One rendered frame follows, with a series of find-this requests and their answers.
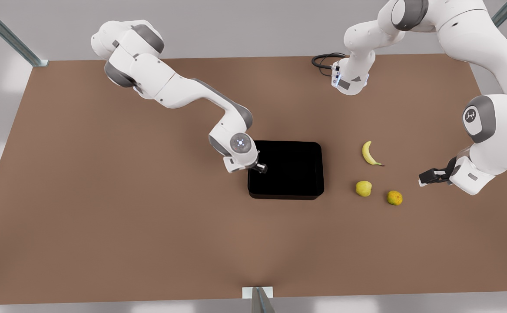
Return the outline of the yellow banana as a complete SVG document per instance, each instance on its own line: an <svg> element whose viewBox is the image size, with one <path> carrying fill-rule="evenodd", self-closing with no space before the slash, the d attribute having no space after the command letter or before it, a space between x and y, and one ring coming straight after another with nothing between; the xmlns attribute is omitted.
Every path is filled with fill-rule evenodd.
<svg viewBox="0 0 507 313"><path fill-rule="evenodd" d="M384 166L384 164L382 163L379 163L377 161L375 161L370 153L370 146L372 144L372 141L367 141L366 143L363 144L362 146L362 156L363 156L363 159L366 160L366 162L370 165L373 165L373 166Z"/></svg>

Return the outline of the black rectangular tray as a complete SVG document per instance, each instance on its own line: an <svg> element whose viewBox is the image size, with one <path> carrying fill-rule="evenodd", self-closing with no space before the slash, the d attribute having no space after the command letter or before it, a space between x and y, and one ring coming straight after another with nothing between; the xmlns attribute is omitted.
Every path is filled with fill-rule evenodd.
<svg viewBox="0 0 507 313"><path fill-rule="evenodd" d="M248 172L251 198L315 200L325 190L321 145L314 141L256 140L266 173Z"/></svg>

